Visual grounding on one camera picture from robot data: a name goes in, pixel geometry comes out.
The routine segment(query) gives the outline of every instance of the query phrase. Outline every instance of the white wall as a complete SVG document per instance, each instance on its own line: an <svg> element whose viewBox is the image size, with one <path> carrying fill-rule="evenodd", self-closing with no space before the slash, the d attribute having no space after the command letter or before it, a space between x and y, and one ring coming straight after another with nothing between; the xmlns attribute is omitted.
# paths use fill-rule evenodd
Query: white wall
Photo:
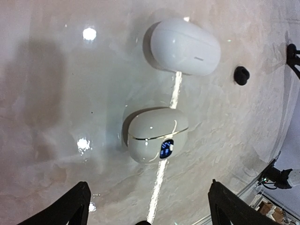
<svg viewBox="0 0 300 225"><path fill-rule="evenodd" d="M291 125L275 167L282 169L300 168L300 97L292 117ZM269 195L281 202L286 208L300 216L300 186L288 190L267 190Z"/></svg>

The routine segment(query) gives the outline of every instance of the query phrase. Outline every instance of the cable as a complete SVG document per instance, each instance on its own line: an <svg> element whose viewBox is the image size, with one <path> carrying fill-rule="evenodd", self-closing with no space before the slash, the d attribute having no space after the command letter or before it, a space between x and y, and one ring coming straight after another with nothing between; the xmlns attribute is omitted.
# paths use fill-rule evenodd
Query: cable
<svg viewBox="0 0 300 225"><path fill-rule="evenodd" d="M264 183L262 184L266 189L269 189L269 190L276 190L278 187L268 187L266 186Z"/></svg>

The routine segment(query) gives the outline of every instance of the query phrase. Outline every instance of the black rubber cap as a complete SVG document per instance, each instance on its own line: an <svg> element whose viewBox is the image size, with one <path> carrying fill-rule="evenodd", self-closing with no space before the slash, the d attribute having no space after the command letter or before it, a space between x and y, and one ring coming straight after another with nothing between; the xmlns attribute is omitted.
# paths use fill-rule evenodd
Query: black rubber cap
<svg viewBox="0 0 300 225"><path fill-rule="evenodd" d="M243 86L247 83L247 80L250 78L249 71L244 67L236 67L234 71L234 80L237 84Z"/></svg>
<svg viewBox="0 0 300 225"><path fill-rule="evenodd" d="M136 225L151 225L151 223L144 220L144 221L138 222Z"/></svg>

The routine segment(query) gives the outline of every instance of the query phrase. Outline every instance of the digital display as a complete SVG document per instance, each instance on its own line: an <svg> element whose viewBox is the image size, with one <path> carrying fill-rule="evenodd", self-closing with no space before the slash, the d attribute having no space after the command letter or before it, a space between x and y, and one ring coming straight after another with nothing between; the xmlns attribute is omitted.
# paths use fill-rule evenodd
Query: digital display
<svg viewBox="0 0 300 225"><path fill-rule="evenodd" d="M172 154L174 141L172 139L166 140L161 144L160 158L167 158Z"/></svg>

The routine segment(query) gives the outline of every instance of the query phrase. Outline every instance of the beige marble surface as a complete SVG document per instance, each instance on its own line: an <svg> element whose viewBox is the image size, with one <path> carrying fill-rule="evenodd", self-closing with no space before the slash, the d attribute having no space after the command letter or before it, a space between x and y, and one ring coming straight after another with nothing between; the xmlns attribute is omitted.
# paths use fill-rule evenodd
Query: beige marble surface
<svg viewBox="0 0 300 225"><path fill-rule="evenodd" d="M209 214L217 179L237 193L275 156L299 80L285 47L299 41L297 0L2 0L0 2L0 224L47 207L81 180L93 193L89 225L146 219L158 165L139 165L122 123L169 106L174 74L151 67L143 37L170 17L214 34L222 57L207 77L183 76L177 108L188 142L167 163L155 225ZM83 30L97 31L94 41ZM251 73L233 81L237 65Z"/></svg>

